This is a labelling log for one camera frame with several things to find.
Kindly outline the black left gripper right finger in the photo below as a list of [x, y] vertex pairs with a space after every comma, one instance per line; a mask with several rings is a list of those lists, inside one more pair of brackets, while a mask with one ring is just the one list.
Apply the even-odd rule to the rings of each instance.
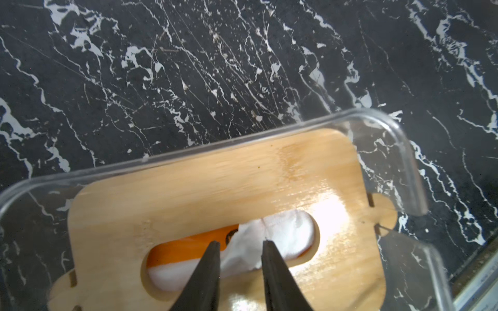
[[273, 241], [263, 241], [261, 262], [267, 310], [312, 310]]

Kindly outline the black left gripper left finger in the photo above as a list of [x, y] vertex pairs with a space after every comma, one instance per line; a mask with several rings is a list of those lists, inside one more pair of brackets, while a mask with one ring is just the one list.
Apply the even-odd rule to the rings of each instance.
[[212, 241], [170, 310], [218, 310], [219, 297], [220, 243]]

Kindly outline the orange tissue pack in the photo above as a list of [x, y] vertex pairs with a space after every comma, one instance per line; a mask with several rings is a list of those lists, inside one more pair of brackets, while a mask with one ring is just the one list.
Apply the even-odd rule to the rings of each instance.
[[315, 222], [309, 213], [283, 211], [159, 244], [150, 250], [146, 269], [155, 287], [175, 292], [187, 284], [210, 242], [220, 244], [220, 276], [225, 278], [260, 269], [264, 241], [274, 242], [284, 260], [294, 260], [314, 240]]

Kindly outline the light wooden lid board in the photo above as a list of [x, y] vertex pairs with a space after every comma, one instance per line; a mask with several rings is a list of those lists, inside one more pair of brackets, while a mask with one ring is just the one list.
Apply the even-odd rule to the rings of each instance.
[[290, 271], [315, 310], [379, 310], [386, 280], [375, 225], [398, 215], [368, 197], [355, 147], [313, 130], [195, 155], [97, 181], [67, 218], [75, 268], [49, 294], [49, 310], [168, 310], [179, 293], [157, 289], [146, 257], [156, 245], [300, 209], [319, 231]]

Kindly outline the clear plastic box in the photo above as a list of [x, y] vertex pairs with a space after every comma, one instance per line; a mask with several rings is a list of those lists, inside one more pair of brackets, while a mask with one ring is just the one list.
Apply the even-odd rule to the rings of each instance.
[[[321, 129], [340, 132], [355, 147], [368, 197], [388, 198], [398, 219], [402, 214], [427, 214], [409, 140], [388, 115], [367, 109], [148, 159], [26, 180], [1, 194], [1, 309], [49, 310], [53, 285], [75, 268], [67, 218], [73, 200], [86, 186], [208, 152]], [[386, 280], [379, 310], [453, 310], [440, 254], [400, 233], [397, 222], [393, 228], [374, 227]], [[218, 310], [267, 310], [262, 270], [220, 279]]]

